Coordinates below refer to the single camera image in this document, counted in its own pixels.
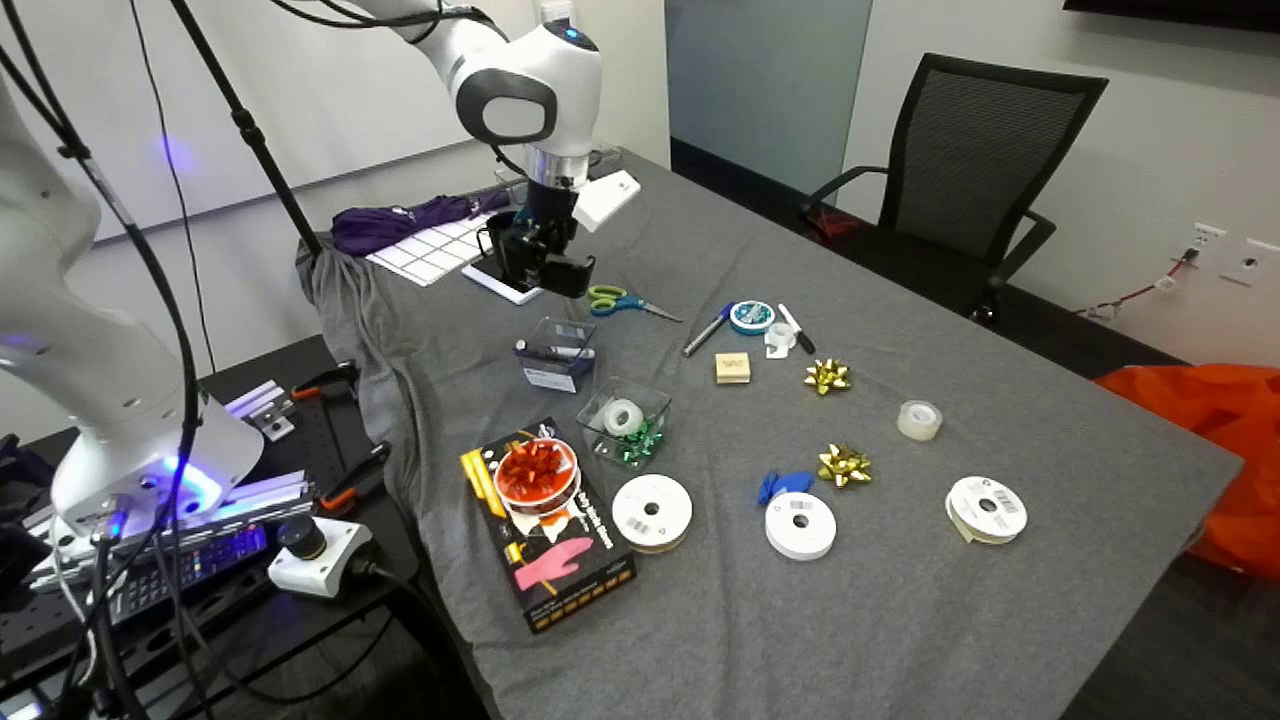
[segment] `gray table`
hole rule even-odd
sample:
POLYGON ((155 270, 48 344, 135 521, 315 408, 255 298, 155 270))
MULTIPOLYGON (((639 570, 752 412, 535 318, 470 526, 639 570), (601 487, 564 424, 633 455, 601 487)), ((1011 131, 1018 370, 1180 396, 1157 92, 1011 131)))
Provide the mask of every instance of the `gray table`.
POLYGON ((689 486, 696 526, 547 637, 528 637, 455 455, 540 415, 572 429, 583 396, 528 388, 510 341, 576 309, 510 309, 463 276, 412 289, 334 253, 302 265, 332 354, 365 370, 365 424, 395 449, 389 486, 417 513, 490 706, 547 720, 1059 716, 1236 461, 645 160, 627 170, 639 199, 572 253, 689 324, 601 319, 595 382, 677 396, 650 474, 689 486), (685 360, 685 341, 739 298, 782 300, 857 388, 815 401, 809 356, 767 366, 732 331, 685 360), (729 347, 752 354, 752 388, 713 383, 729 347), (894 434, 907 396, 943 408, 935 444, 894 434), (788 564, 759 534, 757 486, 811 468, 829 440, 860 444, 877 481, 823 486, 840 542, 788 564), (949 526, 943 493, 972 474, 1032 510, 1011 550, 972 550, 949 526))

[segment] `book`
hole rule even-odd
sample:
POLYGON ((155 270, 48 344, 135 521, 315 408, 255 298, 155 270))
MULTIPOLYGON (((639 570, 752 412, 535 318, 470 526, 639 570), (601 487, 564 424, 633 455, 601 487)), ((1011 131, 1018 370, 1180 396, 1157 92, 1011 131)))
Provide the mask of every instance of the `book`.
POLYGON ((588 474, 576 477, 576 487, 564 493, 564 504, 556 510, 510 510, 510 502, 496 493, 496 474, 505 455, 528 440, 561 440, 561 434, 553 419, 540 419, 525 434, 468 449, 459 468, 528 634, 547 634, 633 586, 635 550, 612 527, 588 474))

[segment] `orange bag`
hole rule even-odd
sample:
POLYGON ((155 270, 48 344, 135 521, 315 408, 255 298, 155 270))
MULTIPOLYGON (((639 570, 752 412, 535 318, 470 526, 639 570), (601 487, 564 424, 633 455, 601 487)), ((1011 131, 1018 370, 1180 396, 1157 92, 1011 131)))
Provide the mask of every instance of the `orange bag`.
POLYGON ((1190 550, 1249 578, 1280 580, 1280 374, 1276 370, 1121 370, 1099 382, 1117 396, 1236 453, 1238 477, 1190 550))

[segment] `wall outlet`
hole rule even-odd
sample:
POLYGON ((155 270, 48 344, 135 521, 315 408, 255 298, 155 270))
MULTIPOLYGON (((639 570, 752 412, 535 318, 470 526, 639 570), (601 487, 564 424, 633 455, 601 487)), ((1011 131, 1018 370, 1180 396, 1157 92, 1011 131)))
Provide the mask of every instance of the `wall outlet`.
POLYGON ((1249 236, 1233 257, 1223 257, 1218 276, 1238 289, 1255 289, 1280 265, 1280 249, 1249 236))
POLYGON ((1227 230, 1190 225, 1190 236, 1171 249, 1176 253, 1171 259, 1180 259, 1190 249, 1196 253, 1190 270, 1213 270, 1223 240, 1227 240, 1227 230))

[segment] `black office chair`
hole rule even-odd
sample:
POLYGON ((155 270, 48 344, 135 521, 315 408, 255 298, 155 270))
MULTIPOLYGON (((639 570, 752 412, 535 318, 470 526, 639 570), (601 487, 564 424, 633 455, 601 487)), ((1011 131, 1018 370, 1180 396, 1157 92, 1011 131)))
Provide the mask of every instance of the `black office chair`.
POLYGON ((823 199, 862 174, 889 174, 879 225, 845 257, 954 305, 978 324, 1001 319, 1001 289, 1057 232, 1032 199, 1069 158, 1107 81, 924 58, 894 116, 889 170, 849 170, 815 187, 801 220, 831 240, 840 218, 823 199))

